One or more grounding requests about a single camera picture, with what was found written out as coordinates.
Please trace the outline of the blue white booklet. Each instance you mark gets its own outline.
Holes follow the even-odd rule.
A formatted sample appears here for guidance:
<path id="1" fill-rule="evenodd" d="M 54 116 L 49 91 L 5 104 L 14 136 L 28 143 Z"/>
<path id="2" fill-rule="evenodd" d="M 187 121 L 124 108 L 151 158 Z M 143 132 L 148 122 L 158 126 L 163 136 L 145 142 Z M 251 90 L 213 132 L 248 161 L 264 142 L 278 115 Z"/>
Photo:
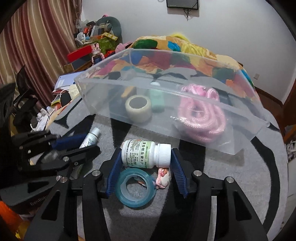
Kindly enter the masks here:
<path id="1" fill-rule="evenodd" d="M 74 73 L 69 73 L 65 75 L 61 75 L 54 87 L 53 92 L 58 91 L 58 90 L 68 90 L 71 85 L 75 83 L 74 78 L 77 77 L 79 74 L 82 72 L 74 72 Z"/>

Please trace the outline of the striped red beige curtain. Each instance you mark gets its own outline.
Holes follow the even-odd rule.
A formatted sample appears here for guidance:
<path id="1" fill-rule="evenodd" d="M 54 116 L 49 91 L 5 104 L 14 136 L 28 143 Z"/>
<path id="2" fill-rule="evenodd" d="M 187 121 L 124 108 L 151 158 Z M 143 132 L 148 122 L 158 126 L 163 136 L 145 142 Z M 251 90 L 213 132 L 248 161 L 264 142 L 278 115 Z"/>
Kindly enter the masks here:
<path id="1" fill-rule="evenodd" d="M 1 84 L 16 81 L 22 67 L 43 106 L 75 51 L 82 1 L 1 1 Z"/>

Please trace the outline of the yellow pillow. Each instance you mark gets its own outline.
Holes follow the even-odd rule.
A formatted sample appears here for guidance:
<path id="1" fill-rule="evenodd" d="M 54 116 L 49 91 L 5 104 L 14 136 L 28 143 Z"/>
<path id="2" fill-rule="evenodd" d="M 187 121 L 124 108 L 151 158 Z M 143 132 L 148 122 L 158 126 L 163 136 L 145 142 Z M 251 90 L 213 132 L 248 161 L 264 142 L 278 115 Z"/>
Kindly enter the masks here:
<path id="1" fill-rule="evenodd" d="M 184 35 L 182 35 L 181 33 L 173 33 L 170 35 L 171 37 L 175 37 L 175 38 L 179 38 L 179 39 L 182 39 L 186 42 L 190 42 L 189 39 L 187 39 Z"/>

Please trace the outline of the grey green neck pillow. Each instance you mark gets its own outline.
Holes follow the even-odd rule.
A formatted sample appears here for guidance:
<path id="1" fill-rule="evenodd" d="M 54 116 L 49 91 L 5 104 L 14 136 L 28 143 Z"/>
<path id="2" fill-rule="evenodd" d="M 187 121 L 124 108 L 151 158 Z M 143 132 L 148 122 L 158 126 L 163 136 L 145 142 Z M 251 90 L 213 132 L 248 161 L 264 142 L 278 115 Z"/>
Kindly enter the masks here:
<path id="1" fill-rule="evenodd" d="M 104 30 L 104 33 L 111 33 L 116 37 L 121 37 L 121 25 L 118 19 L 112 16 L 104 16 L 100 18 L 96 25 Z"/>

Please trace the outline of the colourful patchwork quilt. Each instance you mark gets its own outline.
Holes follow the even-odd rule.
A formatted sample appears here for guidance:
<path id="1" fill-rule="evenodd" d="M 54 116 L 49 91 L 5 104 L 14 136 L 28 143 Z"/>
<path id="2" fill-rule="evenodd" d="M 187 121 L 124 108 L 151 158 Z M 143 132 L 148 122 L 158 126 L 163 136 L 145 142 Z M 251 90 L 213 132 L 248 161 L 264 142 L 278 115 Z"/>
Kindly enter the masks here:
<path id="1" fill-rule="evenodd" d="M 86 75 L 102 78 L 111 72 L 127 71 L 153 76 L 171 68 L 195 70 L 194 77 L 213 77 L 230 87 L 237 96 L 255 100 L 259 97 L 243 65 L 227 55 L 215 54 L 207 48 L 171 36 L 142 36 L 133 44 L 100 62 Z"/>

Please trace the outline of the pink rabbit bottle toy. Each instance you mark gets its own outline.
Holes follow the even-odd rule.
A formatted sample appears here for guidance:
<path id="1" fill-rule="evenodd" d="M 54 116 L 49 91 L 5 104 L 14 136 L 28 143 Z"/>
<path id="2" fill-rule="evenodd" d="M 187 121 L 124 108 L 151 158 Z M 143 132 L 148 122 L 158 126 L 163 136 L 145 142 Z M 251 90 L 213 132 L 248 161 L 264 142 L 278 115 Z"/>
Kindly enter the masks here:
<path id="1" fill-rule="evenodd" d="M 96 63 L 99 63 L 104 59 L 105 59 L 105 56 L 101 52 L 99 44 L 98 43 L 92 44 L 92 56 L 91 56 L 92 64 L 95 65 Z"/>

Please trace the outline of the red long box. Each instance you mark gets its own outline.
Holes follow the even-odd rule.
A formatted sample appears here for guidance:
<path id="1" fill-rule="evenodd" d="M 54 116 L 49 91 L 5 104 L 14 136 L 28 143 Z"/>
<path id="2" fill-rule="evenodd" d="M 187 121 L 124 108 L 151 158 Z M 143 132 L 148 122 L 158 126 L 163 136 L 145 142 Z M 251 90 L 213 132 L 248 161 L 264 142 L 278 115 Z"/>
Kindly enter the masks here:
<path id="1" fill-rule="evenodd" d="M 67 55 L 68 62 L 73 62 L 79 58 L 82 58 L 86 55 L 89 55 L 92 53 L 92 47 L 91 45 L 86 45 L 84 47 L 81 47 L 74 52 L 71 52 Z"/>

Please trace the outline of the white ointment tube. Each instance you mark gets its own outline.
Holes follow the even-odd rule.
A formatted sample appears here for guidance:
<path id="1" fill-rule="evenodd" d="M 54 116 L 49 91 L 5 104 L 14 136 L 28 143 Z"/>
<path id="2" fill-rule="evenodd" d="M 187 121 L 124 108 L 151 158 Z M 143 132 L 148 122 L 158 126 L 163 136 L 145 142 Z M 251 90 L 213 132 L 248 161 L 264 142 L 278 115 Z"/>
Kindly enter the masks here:
<path id="1" fill-rule="evenodd" d="M 96 145 L 100 136 L 100 129 L 94 128 L 91 132 L 87 134 L 82 144 L 80 145 L 80 149 L 89 147 L 92 145 Z"/>

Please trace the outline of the grey black patterned blanket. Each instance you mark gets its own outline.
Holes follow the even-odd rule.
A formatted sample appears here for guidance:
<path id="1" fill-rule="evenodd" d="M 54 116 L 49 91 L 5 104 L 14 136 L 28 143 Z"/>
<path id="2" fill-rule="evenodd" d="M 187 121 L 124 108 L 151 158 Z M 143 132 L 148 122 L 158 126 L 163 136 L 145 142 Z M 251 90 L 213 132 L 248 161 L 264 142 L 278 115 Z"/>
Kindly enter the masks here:
<path id="1" fill-rule="evenodd" d="M 263 127 L 252 140 L 248 140 L 246 128 L 243 128 L 238 136 L 243 148 L 235 155 L 160 135 L 100 115 L 91 116 L 81 99 L 76 99 L 67 106 L 58 119 L 49 125 L 49 130 L 63 136 L 84 133 L 88 129 L 98 127 L 101 130 L 101 154 L 91 165 L 93 169 L 99 168 L 102 161 L 113 154 L 120 139 L 144 138 L 170 142 L 180 150 L 185 160 L 191 161 L 195 168 L 204 171 L 208 176 L 218 179 L 233 177 L 266 227 L 268 238 L 273 239 L 280 231 L 287 200 L 287 154 L 275 118 L 267 110 L 264 115 L 270 125 Z M 104 214 L 111 239 L 149 240 L 160 218 L 176 217 L 177 199 L 171 195 L 175 189 L 177 186 L 171 184 L 159 190 L 153 201 L 140 209 L 125 207 L 115 197 L 104 200 Z"/>

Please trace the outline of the clear acrylic storage box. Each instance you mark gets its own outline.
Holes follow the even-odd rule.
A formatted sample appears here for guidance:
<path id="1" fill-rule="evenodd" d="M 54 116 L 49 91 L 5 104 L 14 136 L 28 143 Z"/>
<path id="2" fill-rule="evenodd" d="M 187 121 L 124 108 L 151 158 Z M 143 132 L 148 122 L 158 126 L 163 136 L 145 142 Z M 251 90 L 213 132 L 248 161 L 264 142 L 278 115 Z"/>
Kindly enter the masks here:
<path id="1" fill-rule="evenodd" d="M 132 67 L 102 78 L 88 78 L 86 75 L 98 64 L 75 78 L 91 113 L 232 155 L 243 148 L 238 139 L 243 128 L 251 140 L 270 124 L 259 97 L 255 100 L 239 97 L 213 77 L 194 77 L 195 70 L 171 68 L 153 76 L 136 72 Z M 121 98 L 128 86 L 135 86 L 136 95 L 149 99 L 150 88 L 161 90 L 165 110 L 152 111 L 152 117 L 145 123 L 132 122 L 125 109 L 127 99 Z"/>

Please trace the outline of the green gift box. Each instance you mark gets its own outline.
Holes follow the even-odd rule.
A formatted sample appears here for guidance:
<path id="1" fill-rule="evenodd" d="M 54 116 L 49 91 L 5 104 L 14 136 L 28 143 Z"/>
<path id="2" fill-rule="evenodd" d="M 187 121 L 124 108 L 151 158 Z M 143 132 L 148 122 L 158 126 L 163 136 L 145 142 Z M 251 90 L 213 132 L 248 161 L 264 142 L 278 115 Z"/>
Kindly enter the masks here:
<path id="1" fill-rule="evenodd" d="M 115 50 L 119 44 L 118 41 L 112 40 L 108 37 L 99 38 L 99 36 L 94 36 L 91 40 L 92 42 L 99 44 L 100 50 L 103 54 L 106 54 L 107 51 Z"/>

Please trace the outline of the green white small bottle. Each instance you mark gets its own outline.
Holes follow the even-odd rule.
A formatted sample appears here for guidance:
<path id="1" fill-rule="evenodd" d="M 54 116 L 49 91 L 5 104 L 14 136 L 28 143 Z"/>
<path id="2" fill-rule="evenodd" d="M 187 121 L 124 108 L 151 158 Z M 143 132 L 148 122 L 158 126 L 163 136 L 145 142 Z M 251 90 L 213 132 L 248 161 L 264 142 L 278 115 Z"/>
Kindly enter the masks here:
<path id="1" fill-rule="evenodd" d="M 161 90 L 150 88 L 149 97 L 151 100 L 152 111 L 154 113 L 161 113 L 165 110 L 164 95 Z"/>

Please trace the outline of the pink knitted hat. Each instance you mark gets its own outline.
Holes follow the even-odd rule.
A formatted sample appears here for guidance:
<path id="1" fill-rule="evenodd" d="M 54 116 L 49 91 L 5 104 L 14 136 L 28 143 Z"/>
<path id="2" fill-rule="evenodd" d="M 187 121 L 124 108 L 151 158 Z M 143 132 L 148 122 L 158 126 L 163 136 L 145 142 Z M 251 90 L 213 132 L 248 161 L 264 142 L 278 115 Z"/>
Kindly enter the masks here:
<path id="1" fill-rule="evenodd" d="M 121 51 L 124 51 L 125 49 L 129 48 L 131 45 L 133 44 L 133 42 L 129 41 L 129 42 L 126 42 L 126 43 L 119 43 L 117 46 L 116 46 L 116 49 L 115 49 L 115 52 L 116 53 L 119 53 Z"/>

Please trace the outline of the teal tape roll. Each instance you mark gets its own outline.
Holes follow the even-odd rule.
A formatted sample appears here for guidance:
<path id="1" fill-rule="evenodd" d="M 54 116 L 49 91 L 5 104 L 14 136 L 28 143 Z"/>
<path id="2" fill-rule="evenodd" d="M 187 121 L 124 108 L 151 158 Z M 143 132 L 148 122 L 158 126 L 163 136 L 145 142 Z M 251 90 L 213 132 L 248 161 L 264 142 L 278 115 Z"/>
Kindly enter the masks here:
<path id="1" fill-rule="evenodd" d="M 156 191 L 151 175 L 141 169 L 128 168 L 119 175 L 115 195 L 125 206 L 141 208 L 153 200 Z"/>

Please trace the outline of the white bandage roll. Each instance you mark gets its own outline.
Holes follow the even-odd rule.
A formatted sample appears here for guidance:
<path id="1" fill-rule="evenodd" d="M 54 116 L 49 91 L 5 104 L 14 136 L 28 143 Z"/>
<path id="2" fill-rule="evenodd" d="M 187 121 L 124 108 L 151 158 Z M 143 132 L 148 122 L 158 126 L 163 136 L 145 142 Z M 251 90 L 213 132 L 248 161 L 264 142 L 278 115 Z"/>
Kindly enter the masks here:
<path id="1" fill-rule="evenodd" d="M 152 104 L 144 95 L 133 95 L 125 102 L 129 119 L 134 123 L 145 123 L 152 117 Z"/>

